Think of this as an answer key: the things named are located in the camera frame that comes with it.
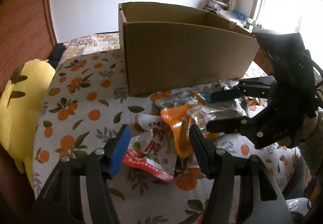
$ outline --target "cable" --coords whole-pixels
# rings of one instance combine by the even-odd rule
[[[306,55],[306,54],[303,54],[304,56],[306,56],[309,60],[311,60],[311,62],[312,62],[312,65],[313,65],[313,67],[319,72],[319,74],[320,74],[320,76],[322,77],[322,81],[321,82],[319,82],[317,85],[316,85],[316,88],[319,88],[320,86],[322,86],[323,85],[323,71],[322,71],[322,69],[320,68],[320,66],[318,65],[318,64],[316,64],[314,61],[313,61],[313,59],[311,58],[311,57],[309,57],[308,55]]]
[[[321,92],[321,94],[322,94],[322,96],[323,96],[323,90],[322,90],[322,89],[320,89],[320,88],[317,88],[317,89],[316,89],[316,91],[319,91],[319,92]]]

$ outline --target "floral quilt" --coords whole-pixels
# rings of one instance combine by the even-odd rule
[[[263,75],[255,63],[246,73],[247,77]],[[193,89],[201,91],[205,86],[214,85],[197,85]],[[35,197],[62,156],[86,156],[115,137],[123,124],[131,127],[132,136],[140,134],[142,129],[135,124],[135,116],[138,113],[157,115],[159,109],[154,101],[158,97],[163,97],[163,92],[144,98],[128,96],[120,49],[66,60],[58,67],[39,116],[33,154]],[[252,101],[246,108],[251,110],[255,106],[256,102]],[[260,156],[281,190],[292,176],[300,155],[298,149],[287,149],[277,143],[256,150],[239,134],[223,135],[214,143],[234,156]],[[213,184],[201,174],[194,155],[177,160],[175,178],[170,184],[125,164],[107,183],[120,222],[133,224],[200,224]],[[236,177],[230,223],[236,218],[239,185]],[[86,193],[83,180],[81,190],[82,194]],[[86,199],[82,206],[86,223],[92,223]]]

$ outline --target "black cloth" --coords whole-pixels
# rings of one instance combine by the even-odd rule
[[[64,43],[59,43],[55,46],[54,50],[52,51],[52,53],[50,54],[50,56],[48,57],[48,63],[54,68],[56,69],[59,61],[62,58],[63,53],[66,50],[66,46],[64,45]]]

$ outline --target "stuffed animal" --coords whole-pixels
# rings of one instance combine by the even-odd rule
[[[54,74],[50,64],[29,61],[14,71],[0,99],[0,143],[31,185],[39,112]]]

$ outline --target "open cardboard box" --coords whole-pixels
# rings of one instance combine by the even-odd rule
[[[119,4],[129,95],[240,78],[259,45],[214,13],[171,4]]]

